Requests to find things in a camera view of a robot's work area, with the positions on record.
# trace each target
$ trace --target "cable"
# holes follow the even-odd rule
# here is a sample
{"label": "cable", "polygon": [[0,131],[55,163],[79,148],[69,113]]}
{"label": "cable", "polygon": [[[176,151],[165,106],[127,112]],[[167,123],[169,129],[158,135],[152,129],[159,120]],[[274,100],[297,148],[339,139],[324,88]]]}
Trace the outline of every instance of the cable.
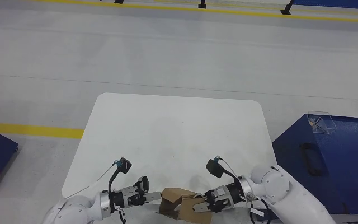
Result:
{"label": "cable", "polygon": [[229,169],[231,170],[231,172],[235,175],[236,179],[238,179],[236,173],[233,171],[233,169],[231,169],[230,165],[221,157],[219,158],[219,160],[224,161],[226,163],[226,165],[229,167]]}
{"label": "cable", "polygon": [[266,224],[270,224],[271,223],[271,213],[270,213],[270,209],[269,206],[267,205],[267,203],[261,199],[261,201],[263,202],[263,204],[265,205],[266,209],[267,209],[267,215],[268,215],[268,220]]}
{"label": "cable", "polygon": [[[268,219],[267,219],[266,224],[270,224],[270,223],[271,223],[271,220],[272,220],[272,217],[271,217],[271,213],[270,213],[269,206],[267,205],[267,203],[266,203],[264,200],[260,199],[260,201],[265,205],[266,210],[267,210],[266,214],[267,214],[267,216],[268,216]],[[255,222],[254,222],[254,220],[253,220],[253,218],[252,218],[252,212],[250,212],[250,220],[251,220],[251,222],[252,222],[253,224],[255,224]]]}
{"label": "cable", "polygon": [[252,224],[255,224],[255,221],[252,218],[252,212],[250,212],[250,220],[251,220]]}
{"label": "cable", "polygon": [[87,186],[87,187],[85,187],[85,188],[83,188],[83,189],[77,191],[77,192],[74,193],[74,194],[71,194],[70,196],[66,197],[65,199],[68,199],[68,198],[70,198],[70,197],[72,197],[72,196],[75,196],[76,194],[78,194],[78,193],[80,193],[80,192],[86,190],[87,188],[90,188],[91,186],[93,186],[93,185],[94,185],[95,183],[97,183],[97,181],[99,181],[113,166],[114,166],[114,164],[112,164],[112,165],[106,170],[106,172],[104,172],[104,173],[100,176],[100,178],[98,178],[94,183],[92,183],[91,185],[89,185],[89,186]]}

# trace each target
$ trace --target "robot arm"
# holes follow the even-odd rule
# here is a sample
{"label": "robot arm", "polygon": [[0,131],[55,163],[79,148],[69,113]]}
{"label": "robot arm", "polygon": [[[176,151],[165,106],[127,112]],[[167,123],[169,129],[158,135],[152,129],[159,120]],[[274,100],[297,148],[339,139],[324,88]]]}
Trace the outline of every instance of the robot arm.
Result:
{"label": "robot arm", "polygon": [[[211,174],[221,177],[227,171],[210,160]],[[205,202],[193,206],[195,212],[220,212],[241,201],[262,200],[284,224],[335,224],[321,202],[280,166],[257,166],[251,177],[239,176],[234,182],[203,195]]]}
{"label": "robot arm", "polygon": [[161,198],[160,192],[149,193],[149,181],[142,176],[132,186],[111,192],[111,184],[118,173],[127,173],[131,163],[121,158],[115,161],[117,170],[109,181],[109,190],[103,190],[95,195],[93,199],[84,196],[73,196],[69,199],[60,200],[46,214],[43,224],[87,224],[95,220],[103,220],[119,211],[122,223],[126,219],[123,208],[141,206],[145,203]]}

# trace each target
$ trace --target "handle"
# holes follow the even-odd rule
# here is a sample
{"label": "handle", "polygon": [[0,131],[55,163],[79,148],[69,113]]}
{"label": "handle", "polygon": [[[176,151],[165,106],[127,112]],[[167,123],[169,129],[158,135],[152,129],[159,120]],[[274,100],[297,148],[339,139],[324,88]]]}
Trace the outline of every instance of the handle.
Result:
{"label": "handle", "polygon": [[314,168],[310,162],[309,157],[308,157],[307,150],[313,150],[312,144],[311,143],[303,143],[300,145],[300,149],[302,151],[303,159],[306,163],[307,172],[311,176],[323,176],[323,171],[320,169]]}

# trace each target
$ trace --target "white table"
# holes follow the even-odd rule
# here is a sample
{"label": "white table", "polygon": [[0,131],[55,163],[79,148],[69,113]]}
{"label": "white table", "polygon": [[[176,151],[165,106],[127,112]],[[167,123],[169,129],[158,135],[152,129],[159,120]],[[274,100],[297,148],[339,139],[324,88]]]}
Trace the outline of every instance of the white table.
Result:
{"label": "white table", "polygon": [[[64,197],[91,185],[114,159],[133,166],[115,189],[147,175],[150,191],[179,187],[204,193],[232,179],[218,179],[205,165],[220,155],[237,175],[276,163],[261,106],[255,101],[102,94],[97,98],[62,188]],[[107,189],[113,167],[81,195]]]}

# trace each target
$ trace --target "floor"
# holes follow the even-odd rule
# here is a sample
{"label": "floor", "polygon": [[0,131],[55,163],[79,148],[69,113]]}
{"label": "floor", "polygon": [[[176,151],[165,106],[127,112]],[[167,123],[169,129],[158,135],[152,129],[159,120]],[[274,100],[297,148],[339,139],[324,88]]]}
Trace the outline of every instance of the floor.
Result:
{"label": "floor", "polygon": [[[310,110],[358,116],[357,58],[357,23],[0,0],[0,123],[85,128],[103,92],[247,99],[274,140]],[[6,136],[1,223],[39,223],[79,140]]]}

